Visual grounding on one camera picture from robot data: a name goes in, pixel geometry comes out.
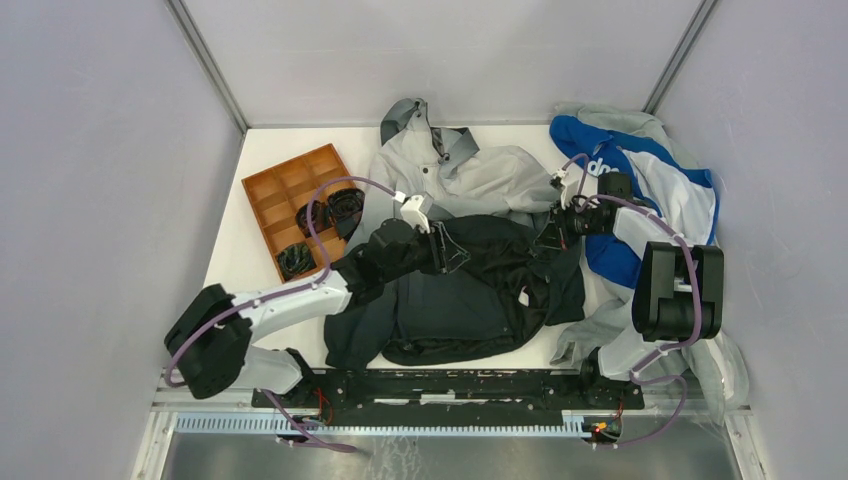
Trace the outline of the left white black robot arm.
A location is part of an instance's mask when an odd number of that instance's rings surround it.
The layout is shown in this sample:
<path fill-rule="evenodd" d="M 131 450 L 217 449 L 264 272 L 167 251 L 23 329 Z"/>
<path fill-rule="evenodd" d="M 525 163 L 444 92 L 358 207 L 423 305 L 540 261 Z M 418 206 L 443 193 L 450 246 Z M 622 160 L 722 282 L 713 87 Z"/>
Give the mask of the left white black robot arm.
<path fill-rule="evenodd" d="M 413 272 L 445 275 L 471 258 L 446 226 L 413 227 L 390 219 L 363 244 L 320 273 L 280 287 L 229 293 L 204 287 L 164 338 L 171 356 L 166 383 L 199 400 L 233 385 L 269 390 L 293 407 L 313 397 L 313 378 L 286 351 L 255 341 L 317 317 L 340 314 L 377 300 L 387 284 Z"/>

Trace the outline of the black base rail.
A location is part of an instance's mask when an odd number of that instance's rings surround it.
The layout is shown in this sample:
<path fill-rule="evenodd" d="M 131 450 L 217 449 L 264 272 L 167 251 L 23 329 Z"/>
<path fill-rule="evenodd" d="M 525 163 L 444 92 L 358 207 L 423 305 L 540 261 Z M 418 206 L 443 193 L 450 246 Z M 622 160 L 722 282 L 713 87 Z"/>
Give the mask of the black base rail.
<path fill-rule="evenodd" d="M 559 426 L 565 412 L 613 416 L 644 408 L 630 383 L 572 370 L 315 370 L 280 404 L 328 427 Z"/>

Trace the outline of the blue white jacket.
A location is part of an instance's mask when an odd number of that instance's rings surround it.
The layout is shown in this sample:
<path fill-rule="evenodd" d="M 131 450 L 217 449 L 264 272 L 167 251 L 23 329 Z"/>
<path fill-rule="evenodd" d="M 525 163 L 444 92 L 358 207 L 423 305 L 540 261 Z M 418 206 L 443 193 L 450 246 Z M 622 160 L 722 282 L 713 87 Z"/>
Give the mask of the blue white jacket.
<path fill-rule="evenodd" d="M 556 147 L 592 177 L 628 175 L 633 197 L 677 232 L 701 245 L 713 245 L 720 203 L 708 169 L 688 169 L 648 137 L 591 126 L 575 116 L 558 115 L 549 133 Z"/>

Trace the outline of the grey black zip jacket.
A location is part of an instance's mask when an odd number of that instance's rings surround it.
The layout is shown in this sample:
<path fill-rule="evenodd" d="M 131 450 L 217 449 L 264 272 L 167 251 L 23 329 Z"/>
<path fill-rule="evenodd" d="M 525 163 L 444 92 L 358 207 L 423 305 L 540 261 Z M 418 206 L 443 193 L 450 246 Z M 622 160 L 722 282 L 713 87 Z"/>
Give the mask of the grey black zip jacket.
<path fill-rule="evenodd" d="M 525 149 L 480 147 L 466 128 L 433 126 L 425 100 L 404 98 L 381 121 L 368 176 L 350 247 L 400 217 L 390 191 L 430 200 L 444 244 L 375 300 L 326 319 L 331 367 L 361 370 L 377 357 L 403 366 L 478 360 L 583 318 L 581 250 L 539 243 L 558 194 Z"/>

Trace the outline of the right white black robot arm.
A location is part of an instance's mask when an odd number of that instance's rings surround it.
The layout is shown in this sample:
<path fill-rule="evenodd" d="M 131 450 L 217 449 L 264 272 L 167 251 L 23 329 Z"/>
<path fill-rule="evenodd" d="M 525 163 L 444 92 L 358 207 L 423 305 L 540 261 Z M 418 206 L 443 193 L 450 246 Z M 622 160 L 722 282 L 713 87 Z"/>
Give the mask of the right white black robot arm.
<path fill-rule="evenodd" d="M 560 199 L 540 241 L 567 248 L 591 235 L 610 234 L 640 251 L 637 283 L 627 301 L 629 323 L 581 365 L 580 400 L 602 408 L 618 393 L 617 382 L 638 383 L 641 373 L 675 350 L 716 337 L 722 326 L 724 255 L 720 248 L 692 245 L 657 212 L 633 202 L 626 176 L 604 174 L 604 192 L 592 196 L 565 185 L 564 170 L 552 184 Z"/>

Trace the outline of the orange compartment tray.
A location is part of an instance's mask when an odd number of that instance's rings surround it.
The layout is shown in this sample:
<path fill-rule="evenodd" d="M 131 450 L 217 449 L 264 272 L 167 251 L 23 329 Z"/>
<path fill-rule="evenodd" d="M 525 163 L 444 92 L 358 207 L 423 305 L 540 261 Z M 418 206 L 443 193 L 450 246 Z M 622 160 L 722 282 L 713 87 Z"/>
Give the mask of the orange compartment tray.
<path fill-rule="evenodd" d="M 313 270 L 296 278 L 314 274 L 324 267 L 319 244 L 324 245 L 331 261 L 344 255 L 348 241 L 338 237 L 334 226 L 322 233 L 312 231 L 312 236 L 306 238 L 299 230 L 295 216 L 304 205 L 316 201 L 328 205 L 330 194 L 341 189 L 358 188 L 346 178 L 348 175 L 349 171 L 336 148 L 326 144 L 242 180 L 272 263 L 282 281 L 275 257 L 289 245 L 305 242 L 317 264 Z"/>

